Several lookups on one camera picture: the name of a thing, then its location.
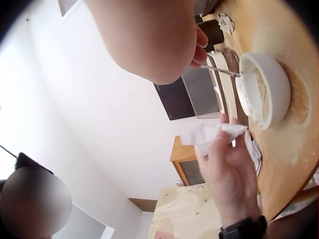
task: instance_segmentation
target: ceramic bowl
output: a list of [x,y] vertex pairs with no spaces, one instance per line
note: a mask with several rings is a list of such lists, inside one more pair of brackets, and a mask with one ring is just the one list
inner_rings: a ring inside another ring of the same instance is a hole
[[284,69],[263,53],[240,57],[236,88],[242,108],[262,130],[280,122],[290,104],[290,84]]

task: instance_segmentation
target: spoon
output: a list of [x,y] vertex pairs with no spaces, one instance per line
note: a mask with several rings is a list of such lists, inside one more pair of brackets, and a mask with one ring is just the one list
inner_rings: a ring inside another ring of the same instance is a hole
[[233,71],[229,71],[229,70],[223,70],[223,69],[215,68],[215,67],[212,67],[212,66],[201,65],[199,68],[212,69],[212,70],[216,70],[216,71],[222,72],[222,73],[224,73],[226,75],[229,75],[229,76],[241,77],[241,75],[239,73],[236,73],[236,72],[233,72]]

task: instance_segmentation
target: wooden table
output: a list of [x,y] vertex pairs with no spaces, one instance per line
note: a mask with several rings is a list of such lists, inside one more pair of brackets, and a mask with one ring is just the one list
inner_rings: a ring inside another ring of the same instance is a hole
[[284,119],[261,131],[249,118],[249,130],[263,154],[258,177],[263,213],[276,217],[304,188],[318,167],[318,48],[297,15],[283,1],[221,0],[212,15],[225,12],[235,31],[224,33],[228,47],[240,56],[263,52],[285,69],[292,99]]

